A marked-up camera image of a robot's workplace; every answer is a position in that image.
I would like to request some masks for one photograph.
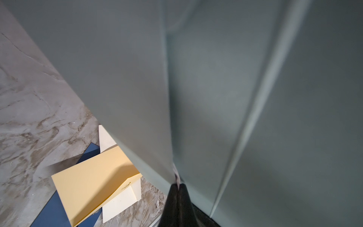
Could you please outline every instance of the gray marble tile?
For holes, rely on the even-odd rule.
[[[167,196],[141,178],[141,200],[121,212],[113,219],[102,223],[102,215],[94,227],[147,227],[163,211]]]
[[[28,227],[74,165],[98,122],[0,2],[0,223]],[[166,196],[142,178],[142,199],[96,226],[148,226]]]

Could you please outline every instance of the blue tile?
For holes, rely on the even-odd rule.
[[[93,156],[96,156],[100,153],[99,146],[94,143],[91,143],[81,158],[77,163],[83,162]],[[101,214],[101,210],[97,211],[93,215],[89,216],[86,220],[84,220],[79,227],[93,227],[96,223],[99,215]],[[59,198],[58,192],[55,192],[50,200],[47,202],[43,210],[39,213],[37,218],[33,221],[30,227],[71,227],[69,220],[67,218],[66,211],[63,208],[61,199]]]

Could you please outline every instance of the white cardboard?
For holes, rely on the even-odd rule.
[[[116,145],[115,140],[110,136],[106,129],[98,126],[99,147],[101,152]],[[126,210],[129,206],[141,199],[141,179],[138,179],[130,187],[127,187],[123,192],[118,194],[110,202],[102,207],[103,223],[110,220],[114,216]]]

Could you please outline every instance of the cardboard piece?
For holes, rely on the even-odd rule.
[[[138,179],[135,183],[128,187],[123,192],[118,194],[110,202],[102,207],[103,223],[110,220],[114,216],[126,210],[132,204],[141,199],[141,180]]]
[[[89,159],[100,153],[99,146],[91,143],[77,163],[80,163],[86,159]],[[88,217],[82,222],[79,227],[93,227],[101,214],[101,210]],[[41,210],[39,215],[33,221],[30,227],[71,227],[67,214],[63,208],[61,199],[59,198],[58,192],[56,191],[44,208]]]
[[[98,126],[98,136],[99,148],[101,152],[117,144],[102,125]]]
[[[120,147],[56,173],[53,182],[72,227],[141,178]]]
[[[100,125],[98,127],[99,132],[99,144],[101,152],[107,150],[108,148],[116,145],[116,142],[111,137],[111,135],[105,130],[105,128]],[[123,212],[132,204],[136,203],[141,199],[141,180],[137,180],[135,183],[128,187],[107,204],[102,207],[102,220],[103,223],[110,220],[114,216]]]

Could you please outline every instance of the yellow envelope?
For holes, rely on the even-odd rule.
[[[52,179],[75,227],[141,176],[117,146],[54,174]]]

